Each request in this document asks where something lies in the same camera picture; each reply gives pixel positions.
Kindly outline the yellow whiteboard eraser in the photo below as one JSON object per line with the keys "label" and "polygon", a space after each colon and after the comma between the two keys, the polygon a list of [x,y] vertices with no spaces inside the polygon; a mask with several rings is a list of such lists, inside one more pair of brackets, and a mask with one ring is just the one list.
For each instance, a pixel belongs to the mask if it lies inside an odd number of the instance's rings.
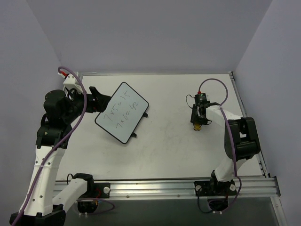
{"label": "yellow whiteboard eraser", "polygon": [[202,124],[200,124],[200,123],[193,123],[193,129],[195,131],[200,131],[202,129]]}

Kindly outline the small black-framed whiteboard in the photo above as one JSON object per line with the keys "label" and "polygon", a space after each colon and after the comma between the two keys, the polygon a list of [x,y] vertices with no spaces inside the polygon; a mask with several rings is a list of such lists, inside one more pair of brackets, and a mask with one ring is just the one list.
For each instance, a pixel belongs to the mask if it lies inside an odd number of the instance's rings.
{"label": "small black-framed whiteboard", "polygon": [[136,137],[135,129],[146,113],[149,102],[126,82],[122,82],[95,123],[122,144]]}

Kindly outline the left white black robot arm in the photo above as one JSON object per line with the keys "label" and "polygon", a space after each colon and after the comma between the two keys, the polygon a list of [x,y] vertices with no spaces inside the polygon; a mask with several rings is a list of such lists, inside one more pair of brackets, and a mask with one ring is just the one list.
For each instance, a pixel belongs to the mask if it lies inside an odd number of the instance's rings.
{"label": "left white black robot arm", "polygon": [[77,173],[68,186],[53,196],[56,176],[71,134],[85,113],[102,113],[111,96],[101,94],[95,87],[90,93],[53,90],[45,95],[40,128],[37,132],[35,164],[26,198],[10,217],[12,226],[62,226],[66,213],[78,198],[90,198],[95,192],[93,176]]}

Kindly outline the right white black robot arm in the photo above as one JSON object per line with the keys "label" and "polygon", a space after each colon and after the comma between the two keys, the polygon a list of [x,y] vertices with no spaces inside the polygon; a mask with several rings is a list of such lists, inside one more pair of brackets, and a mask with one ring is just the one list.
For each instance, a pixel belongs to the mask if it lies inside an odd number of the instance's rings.
{"label": "right white black robot arm", "polygon": [[219,103],[211,103],[206,94],[200,91],[194,96],[194,100],[190,118],[194,130],[201,130],[202,126],[212,122],[224,129],[226,157],[213,170],[209,182],[210,191],[220,194],[225,190],[226,184],[237,177],[238,169],[260,152],[256,124],[252,117],[233,114],[220,107]]}

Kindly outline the aluminium right side rail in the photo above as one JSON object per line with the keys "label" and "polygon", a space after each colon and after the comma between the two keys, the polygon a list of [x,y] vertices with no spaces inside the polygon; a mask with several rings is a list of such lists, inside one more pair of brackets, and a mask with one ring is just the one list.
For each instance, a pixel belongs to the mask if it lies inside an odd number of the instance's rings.
{"label": "aluminium right side rail", "polygon": [[256,157],[257,160],[259,162],[261,171],[263,173],[263,175],[266,178],[270,178],[270,173],[267,170],[267,166],[265,164],[265,160],[264,157],[262,155],[262,151],[261,151],[261,145],[260,145],[260,141],[259,141],[259,137],[258,137],[258,132],[257,132],[257,128],[256,128],[256,123],[255,123],[255,119],[252,117],[249,117],[246,113],[246,109],[244,106],[244,103],[242,101],[242,98],[239,94],[238,88],[236,86],[236,82],[235,82],[235,78],[234,78],[234,72],[229,72],[230,75],[230,80],[232,82],[238,103],[239,103],[239,107],[241,109],[244,121],[245,121],[245,125],[246,125],[246,129],[250,130],[249,132],[246,133],[246,135],[248,136],[248,138],[250,138],[252,140],[252,142],[254,143],[254,146],[256,146],[257,148],[257,153],[256,153]]}

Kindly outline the aluminium rail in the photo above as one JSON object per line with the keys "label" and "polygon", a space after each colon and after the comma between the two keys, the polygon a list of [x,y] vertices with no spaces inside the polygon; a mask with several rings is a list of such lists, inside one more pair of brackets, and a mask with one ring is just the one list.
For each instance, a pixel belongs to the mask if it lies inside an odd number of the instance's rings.
{"label": "aluminium rail", "polygon": [[[109,185],[109,200],[173,200],[196,199],[196,181],[205,178],[158,179],[158,180],[95,180],[96,184]],[[276,178],[242,177],[239,198],[279,197],[280,190]]]}
{"label": "aluminium rail", "polygon": [[236,82],[235,82],[235,78],[234,78],[234,72],[229,72],[230,75],[230,80],[232,82],[238,103],[239,103],[239,107],[241,109],[244,121],[245,121],[245,125],[246,125],[246,129],[250,130],[249,132],[246,133],[246,135],[248,136],[248,138],[250,138],[252,140],[252,142],[254,143],[254,146],[256,146],[257,148],[257,153],[256,153],[256,157],[257,160],[259,162],[261,171],[263,173],[263,175],[266,178],[270,178],[270,173],[267,170],[267,166],[265,164],[265,160],[264,157],[262,155],[262,151],[261,151],[261,145],[260,145],[260,141],[259,141],[259,137],[258,137],[258,132],[257,132],[257,128],[256,128],[256,123],[255,123],[255,119],[252,117],[249,117],[246,113],[246,109],[244,106],[244,103],[242,101],[242,98],[239,94],[238,88],[236,86]]}

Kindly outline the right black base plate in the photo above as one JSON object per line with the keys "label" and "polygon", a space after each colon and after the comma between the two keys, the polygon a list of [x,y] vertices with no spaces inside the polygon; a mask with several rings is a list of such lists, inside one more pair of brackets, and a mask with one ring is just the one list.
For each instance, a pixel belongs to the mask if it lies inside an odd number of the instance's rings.
{"label": "right black base plate", "polygon": [[237,194],[235,182],[213,182],[209,180],[195,181],[195,195],[199,196],[234,196]]}

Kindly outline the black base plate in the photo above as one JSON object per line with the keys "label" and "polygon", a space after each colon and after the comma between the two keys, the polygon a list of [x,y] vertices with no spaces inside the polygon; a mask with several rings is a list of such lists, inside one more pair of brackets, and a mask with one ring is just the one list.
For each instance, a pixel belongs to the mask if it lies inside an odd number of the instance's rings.
{"label": "black base plate", "polygon": [[234,196],[237,194],[235,182],[213,182],[209,180],[195,181],[195,195],[199,196]]}
{"label": "black base plate", "polygon": [[92,197],[106,199],[110,197],[111,184],[108,182],[94,182]]}

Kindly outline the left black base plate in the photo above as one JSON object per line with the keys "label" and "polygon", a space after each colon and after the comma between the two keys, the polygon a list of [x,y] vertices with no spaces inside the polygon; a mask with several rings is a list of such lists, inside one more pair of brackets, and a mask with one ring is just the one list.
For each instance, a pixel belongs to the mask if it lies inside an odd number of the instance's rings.
{"label": "left black base plate", "polygon": [[110,197],[111,184],[108,182],[94,182],[92,197],[106,199]]}

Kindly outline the aluminium front rail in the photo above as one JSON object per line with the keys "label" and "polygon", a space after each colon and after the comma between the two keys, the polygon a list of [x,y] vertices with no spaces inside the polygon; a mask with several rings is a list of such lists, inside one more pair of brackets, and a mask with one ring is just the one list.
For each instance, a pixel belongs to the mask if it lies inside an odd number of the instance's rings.
{"label": "aluminium front rail", "polygon": [[[205,178],[158,179],[158,180],[95,180],[96,184],[109,185],[109,200],[173,200],[196,199],[196,181]],[[280,190],[276,178],[242,177],[239,198],[279,197]]]}

